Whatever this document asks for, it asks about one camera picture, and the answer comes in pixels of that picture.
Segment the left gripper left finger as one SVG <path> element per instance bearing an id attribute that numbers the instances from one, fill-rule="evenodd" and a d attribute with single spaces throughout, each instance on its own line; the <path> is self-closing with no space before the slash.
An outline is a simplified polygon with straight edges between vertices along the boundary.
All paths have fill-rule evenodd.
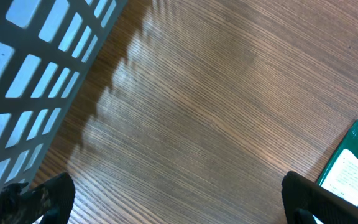
<path id="1" fill-rule="evenodd" d="M 63 172 L 30 191 L 22 193 L 27 183 L 13 183 L 0 193 L 0 224 L 66 224 L 75 200 L 75 185 Z"/>

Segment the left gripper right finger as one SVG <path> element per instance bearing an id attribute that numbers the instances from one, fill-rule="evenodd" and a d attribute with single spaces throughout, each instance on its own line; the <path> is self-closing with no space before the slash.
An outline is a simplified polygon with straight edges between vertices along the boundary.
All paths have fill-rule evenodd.
<path id="1" fill-rule="evenodd" d="M 358 207 L 293 171 L 282 180 L 282 200 L 288 224 L 358 223 Z"/>

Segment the green 3M package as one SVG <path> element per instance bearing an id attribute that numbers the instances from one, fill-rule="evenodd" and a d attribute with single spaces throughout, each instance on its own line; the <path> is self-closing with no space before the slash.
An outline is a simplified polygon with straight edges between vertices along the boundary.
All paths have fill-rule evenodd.
<path id="1" fill-rule="evenodd" d="M 335 149 L 317 184 L 358 207 L 358 119 Z"/>

